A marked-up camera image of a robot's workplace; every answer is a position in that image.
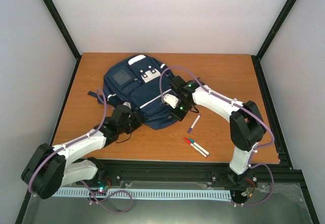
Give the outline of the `navy blue backpack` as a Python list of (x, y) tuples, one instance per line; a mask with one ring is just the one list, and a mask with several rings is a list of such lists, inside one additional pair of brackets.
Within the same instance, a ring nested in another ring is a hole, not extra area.
[(171, 115), (171, 107), (161, 96), (174, 95), (170, 83), (175, 76), (168, 66), (144, 54), (133, 55), (110, 67), (103, 77), (103, 95), (98, 103), (114, 109), (126, 105), (137, 112), (144, 125), (162, 130), (178, 120)]

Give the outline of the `red cap whiteboard marker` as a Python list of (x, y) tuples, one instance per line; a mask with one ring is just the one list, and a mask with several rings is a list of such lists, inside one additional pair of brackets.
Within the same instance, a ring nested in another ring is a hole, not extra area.
[(183, 140), (188, 143), (191, 147), (193, 147), (196, 151), (198, 151), (203, 157), (207, 158), (207, 155), (203, 153), (199, 148), (197, 148), (193, 143), (190, 142), (189, 139), (183, 138)]

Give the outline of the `purple cap whiteboard marker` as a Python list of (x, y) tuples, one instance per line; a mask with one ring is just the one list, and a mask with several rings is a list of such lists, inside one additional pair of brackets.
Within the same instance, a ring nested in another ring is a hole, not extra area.
[(191, 124), (191, 126), (189, 127), (187, 133), (190, 134), (191, 131), (193, 130), (193, 128), (195, 127), (195, 125), (197, 124), (198, 120), (200, 119), (200, 115), (198, 115), (195, 120), (193, 121), (193, 123)]

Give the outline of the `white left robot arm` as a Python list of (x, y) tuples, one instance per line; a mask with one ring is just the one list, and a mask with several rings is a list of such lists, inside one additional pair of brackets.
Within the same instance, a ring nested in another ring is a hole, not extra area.
[(106, 172), (93, 159), (79, 159), (118, 140), (121, 134), (131, 134), (142, 125), (143, 118), (126, 105), (117, 106), (111, 116), (86, 134), (63, 144), (40, 145), (27, 163), (21, 179), (30, 193), (41, 199), (53, 196), (60, 187), (81, 180), (93, 184), (105, 181)]

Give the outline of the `green cap whiteboard marker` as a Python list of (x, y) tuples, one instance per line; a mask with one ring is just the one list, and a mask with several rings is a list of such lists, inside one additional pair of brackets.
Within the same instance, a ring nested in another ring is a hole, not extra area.
[(200, 149), (205, 155), (209, 155), (210, 153), (204, 149), (202, 146), (200, 146), (195, 140), (193, 139), (189, 139), (189, 141), (194, 145), (196, 146), (198, 149)]

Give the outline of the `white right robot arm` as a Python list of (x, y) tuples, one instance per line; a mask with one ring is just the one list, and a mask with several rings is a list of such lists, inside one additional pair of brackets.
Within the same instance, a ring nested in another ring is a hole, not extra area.
[(171, 114), (179, 121), (195, 106), (202, 106), (229, 123), (234, 152), (226, 178), (231, 185), (239, 185), (247, 176), (252, 155), (266, 133), (257, 104), (230, 99), (198, 79), (185, 82), (177, 76), (172, 79), (170, 88), (174, 95), (165, 94), (161, 99), (172, 108)]

